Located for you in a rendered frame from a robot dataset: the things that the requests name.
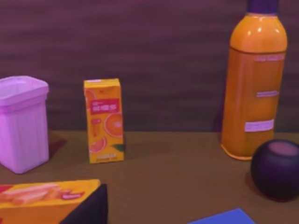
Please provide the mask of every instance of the pink container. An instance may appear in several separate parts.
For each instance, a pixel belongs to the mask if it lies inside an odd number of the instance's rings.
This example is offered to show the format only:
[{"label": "pink container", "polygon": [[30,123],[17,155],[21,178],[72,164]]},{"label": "pink container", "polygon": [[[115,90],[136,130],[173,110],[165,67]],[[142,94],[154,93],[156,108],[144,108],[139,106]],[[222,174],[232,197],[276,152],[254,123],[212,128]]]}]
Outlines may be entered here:
[{"label": "pink container", "polygon": [[48,92],[29,76],[0,79],[0,163],[17,174],[49,160]]}]

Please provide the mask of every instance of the wooden table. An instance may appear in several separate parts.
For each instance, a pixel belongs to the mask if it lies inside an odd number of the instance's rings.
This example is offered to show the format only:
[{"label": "wooden table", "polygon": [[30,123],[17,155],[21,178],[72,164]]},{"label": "wooden table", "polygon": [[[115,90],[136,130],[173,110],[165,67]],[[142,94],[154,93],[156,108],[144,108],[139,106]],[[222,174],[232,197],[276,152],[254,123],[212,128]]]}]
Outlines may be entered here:
[{"label": "wooden table", "polygon": [[[110,224],[186,224],[234,208],[257,224],[297,224],[299,200],[277,203],[260,195],[250,163],[227,157],[217,136],[127,133],[125,161],[89,164],[85,132],[51,132],[52,159],[23,175],[0,167],[0,183],[99,178],[108,184]],[[299,140],[295,133],[277,137]]]}]

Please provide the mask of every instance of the green leaf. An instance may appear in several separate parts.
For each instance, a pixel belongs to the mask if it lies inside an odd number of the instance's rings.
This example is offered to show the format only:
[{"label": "green leaf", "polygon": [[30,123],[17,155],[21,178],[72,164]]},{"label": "green leaf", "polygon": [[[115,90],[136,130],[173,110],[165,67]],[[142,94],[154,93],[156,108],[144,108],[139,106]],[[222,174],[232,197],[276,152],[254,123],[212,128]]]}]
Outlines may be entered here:
[{"label": "green leaf", "polygon": [[116,150],[123,152],[124,151],[124,146],[123,144],[114,144],[112,145],[113,148],[115,148]]}]

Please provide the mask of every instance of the dark backdrop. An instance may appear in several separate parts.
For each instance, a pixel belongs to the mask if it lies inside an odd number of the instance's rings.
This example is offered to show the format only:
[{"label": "dark backdrop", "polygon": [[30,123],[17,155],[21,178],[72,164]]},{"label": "dark backdrop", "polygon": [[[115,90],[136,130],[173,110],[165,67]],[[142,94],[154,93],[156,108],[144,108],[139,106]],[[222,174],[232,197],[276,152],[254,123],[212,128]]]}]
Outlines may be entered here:
[{"label": "dark backdrop", "polygon": [[[289,49],[277,131],[299,130],[298,8],[281,2]],[[118,77],[126,130],[218,130],[244,11],[245,0],[2,0],[0,77],[49,83],[50,129],[85,129],[83,80]]]}]

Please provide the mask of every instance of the orange box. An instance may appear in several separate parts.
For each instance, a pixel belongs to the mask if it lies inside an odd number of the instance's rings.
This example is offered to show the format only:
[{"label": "orange box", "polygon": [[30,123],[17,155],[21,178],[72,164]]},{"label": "orange box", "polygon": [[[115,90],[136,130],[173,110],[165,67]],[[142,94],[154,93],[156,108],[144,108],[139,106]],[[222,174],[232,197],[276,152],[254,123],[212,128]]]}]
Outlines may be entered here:
[{"label": "orange box", "polygon": [[99,186],[99,180],[0,185],[0,223],[58,224]]},{"label": "orange box", "polygon": [[124,160],[119,80],[85,80],[84,95],[90,163]]}]

